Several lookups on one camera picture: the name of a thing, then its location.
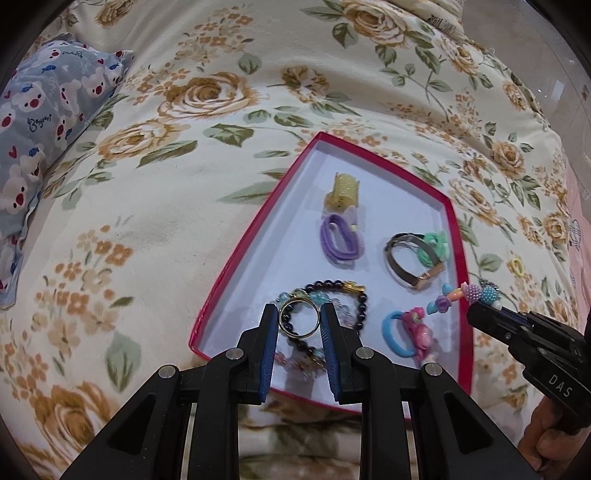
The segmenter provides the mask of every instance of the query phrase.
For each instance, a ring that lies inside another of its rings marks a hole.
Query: pillow
[[[0,97],[0,308],[16,299],[42,173],[113,96],[131,60],[130,51],[104,53],[62,34],[12,74]]]

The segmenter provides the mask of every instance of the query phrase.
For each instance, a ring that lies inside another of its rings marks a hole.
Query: metal ring
[[[288,305],[291,305],[292,303],[297,303],[299,301],[307,303],[308,305],[312,305],[312,307],[314,307],[314,311],[316,312],[316,326],[311,331],[309,331],[308,333],[305,333],[304,335],[296,335],[293,332],[288,332],[285,329],[285,327],[283,326],[283,321],[281,320],[281,316],[283,315],[283,311],[285,310],[285,307],[287,307]],[[304,297],[293,297],[292,299],[287,300],[287,302],[285,302],[283,304],[283,307],[280,308],[279,318],[277,319],[277,321],[279,322],[279,328],[281,329],[281,331],[283,333],[285,333],[289,338],[293,338],[294,340],[303,340],[304,338],[308,338],[309,336],[313,335],[314,332],[316,330],[318,330],[318,327],[320,326],[320,309],[318,308],[318,305],[316,305],[316,303],[314,303],[310,299],[307,299]]]

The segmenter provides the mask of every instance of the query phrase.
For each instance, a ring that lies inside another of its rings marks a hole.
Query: blue bead
[[[434,301],[430,301],[429,305],[427,305],[427,315],[431,315],[437,312],[437,307],[435,306]]]
[[[449,283],[444,283],[441,286],[441,293],[443,293],[445,296],[449,295],[454,290],[455,288],[453,288]]]
[[[310,293],[310,300],[316,305],[321,306],[323,303],[330,301],[330,297],[323,291],[313,291]]]
[[[499,299],[499,294],[490,285],[484,287],[480,293],[480,301],[485,305],[492,305],[495,300]]]

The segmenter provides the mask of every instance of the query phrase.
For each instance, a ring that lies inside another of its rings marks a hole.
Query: green hair tie
[[[447,235],[445,232],[441,233],[425,233],[423,242],[433,247],[433,251],[439,257],[442,262],[445,262],[449,258],[449,246],[447,244]],[[433,262],[427,255],[425,250],[419,248],[417,250],[417,257],[425,267],[432,267]]]

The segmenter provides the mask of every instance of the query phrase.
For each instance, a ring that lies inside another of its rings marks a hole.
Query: beaded bracelet
[[[359,302],[357,306],[357,315],[353,317],[350,312],[350,309],[347,305],[344,305],[340,302],[337,298],[330,298],[329,295],[326,293],[327,291],[338,291],[343,293],[348,293],[351,295],[357,295],[357,301]],[[323,303],[327,303],[331,301],[336,310],[337,318],[339,319],[339,323],[346,327],[352,328],[356,332],[359,333],[360,330],[363,329],[363,323],[366,319],[365,311],[367,309],[367,299],[368,296],[365,293],[365,287],[363,285],[357,285],[355,282],[352,281],[341,281],[341,280],[325,280],[317,281],[315,283],[310,283],[306,285],[305,288],[297,288],[291,293],[282,292],[279,296],[275,299],[275,305],[280,309],[283,307],[283,304],[290,299],[295,297],[307,298],[310,299],[314,304],[320,307]],[[291,324],[291,314],[293,312],[293,305],[288,305],[283,310],[283,314],[279,321],[281,322],[283,328],[291,333],[294,333],[294,327]],[[302,339],[294,339],[289,338],[288,342],[295,346],[295,348],[299,352],[305,353],[306,357],[318,367],[324,368],[324,350],[322,348],[315,348],[308,346],[308,344]],[[288,365],[288,360],[285,358],[285,355],[281,352],[275,353],[275,363],[280,365],[286,366]],[[306,366],[303,365],[301,362],[298,363],[297,361],[291,365],[296,367],[302,371],[306,370]]]

